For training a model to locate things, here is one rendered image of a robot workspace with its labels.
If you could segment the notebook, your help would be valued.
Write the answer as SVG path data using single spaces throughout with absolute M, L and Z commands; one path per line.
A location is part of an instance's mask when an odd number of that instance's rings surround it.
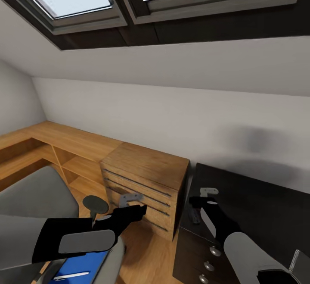
M 310 284 L 310 257 L 300 250 L 296 250 L 289 271 L 301 282 L 301 284 Z

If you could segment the mouse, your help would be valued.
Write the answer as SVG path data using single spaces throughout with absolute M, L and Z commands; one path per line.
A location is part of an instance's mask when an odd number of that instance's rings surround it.
M 199 222 L 201 222 L 200 216 L 199 216 L 197 210 L 194 209 L 194 208 L 190 208 L 190 209 L 189 209 L 189 218 L 190 218 L 190 220 L 191 220 L 193 223 L 199 223 Z

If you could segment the swivel chair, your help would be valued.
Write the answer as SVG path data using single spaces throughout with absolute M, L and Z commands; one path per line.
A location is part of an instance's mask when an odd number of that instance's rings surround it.
M 88 195 L 83 205 L 90 210 L 95 224 L 97 214 L 105 214 L 110 206 L 97 196 Z M 45 166 L 0 193 L 0 215 L 30 218 L 79 218 L 79 205 L 61 175 Z M 127 246 L 122 235 L 108 251 L 92 284 L 116 284 Z M 46 262 L 0 270 L 0 284 L 48 284 L 65 259 L 51 260 L 43 274 Z

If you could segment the folder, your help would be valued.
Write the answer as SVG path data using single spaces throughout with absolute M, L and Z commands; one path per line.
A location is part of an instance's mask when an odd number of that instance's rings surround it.
M 108 251 L 86 253 L 85 256 L 66 258 L 48 284 L 92 284 Z M 69 277 L 59 281 L 54 279 L 56 277 L 82 272 L 89 272 L 89 274 Z

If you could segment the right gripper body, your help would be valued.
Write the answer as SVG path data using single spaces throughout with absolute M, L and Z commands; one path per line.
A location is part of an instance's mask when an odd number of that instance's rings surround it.
M 192 197 L 192 208 L 196 209 L 196 208 L 199 208 L 201 209 L 201 203 L 205 200 L 212 200 L 214 202 L 216 202 L 212 197 Z

